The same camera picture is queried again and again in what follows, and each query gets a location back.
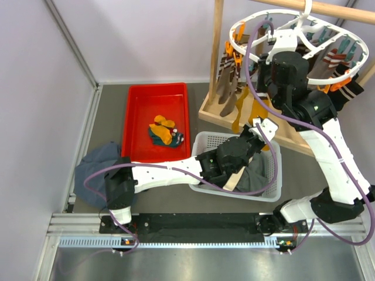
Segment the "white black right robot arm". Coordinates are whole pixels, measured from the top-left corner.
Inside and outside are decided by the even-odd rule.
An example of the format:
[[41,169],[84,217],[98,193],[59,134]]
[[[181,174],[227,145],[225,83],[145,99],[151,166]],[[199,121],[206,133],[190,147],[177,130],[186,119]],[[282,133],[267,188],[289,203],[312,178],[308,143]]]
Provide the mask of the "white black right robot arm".
[[299,53],[262,54],[257,92],[268,94],[275,116],[287,121],[307,142],[325,176],[327,187],[274,211],[274,226],[285,232],[300,220],[334,224],[352,220],[364,210],[374,218],[374,186],[361,174],[343,138],[330,96],[308,88],[309,63]]

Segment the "teal sock with print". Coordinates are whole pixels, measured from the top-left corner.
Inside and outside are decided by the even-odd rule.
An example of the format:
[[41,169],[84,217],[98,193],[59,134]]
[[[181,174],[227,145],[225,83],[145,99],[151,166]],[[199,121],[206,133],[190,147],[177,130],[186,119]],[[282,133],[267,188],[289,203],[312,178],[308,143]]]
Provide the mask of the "teal sock with print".
[[151,131],[150,128],[148,129],[148,134],[149,134],[149,137],[151,138],[152,143],[153,143],[154,145],[157,145],[157,146],[168,146],[168,145],[166,145],[166,144],[162,141],[162,139],[161,139],[160,137],[158,137],[156,134],[154,134],[154,133]]

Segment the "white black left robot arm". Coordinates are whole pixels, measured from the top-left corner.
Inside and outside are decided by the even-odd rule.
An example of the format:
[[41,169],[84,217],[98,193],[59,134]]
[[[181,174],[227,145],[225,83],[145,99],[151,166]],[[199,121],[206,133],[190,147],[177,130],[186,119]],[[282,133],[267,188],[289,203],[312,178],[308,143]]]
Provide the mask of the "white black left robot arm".
[[214,149],[186,159],[162,162],[131,162],[118,159],[105,173],[106,204],[113,226],[127,232],[133,224],[131,205],[134,196],[143,191],[162,186],[190,184],[216,190],[220,195],[237,197],[263,193],[272,184],[267,180],[256,187],[248,183],[249,191],[241,191],[239,184],[245,169],[255,155],[269,144],[273,130],[259,130],[245,126],[240,135],[231,136]]

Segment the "mustard yellow sock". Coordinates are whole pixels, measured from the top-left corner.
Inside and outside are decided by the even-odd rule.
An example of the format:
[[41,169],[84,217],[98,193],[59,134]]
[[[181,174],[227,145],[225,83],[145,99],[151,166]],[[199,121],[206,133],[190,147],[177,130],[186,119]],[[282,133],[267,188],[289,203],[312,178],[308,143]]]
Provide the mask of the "mustard yellow sock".
[[268,117],[268,111],[259,103],[257,99],[254,98],[250,117],[248,118],[248,123],[253,126],[253,119],[262,118],[265,119]]
[[157,115],[154,118],[154,122],[149,124],[149,128],[154,134],[160,137],[166,145],[170,145],[175,128],[175,122],[173,120],[166,119],[162,115]]

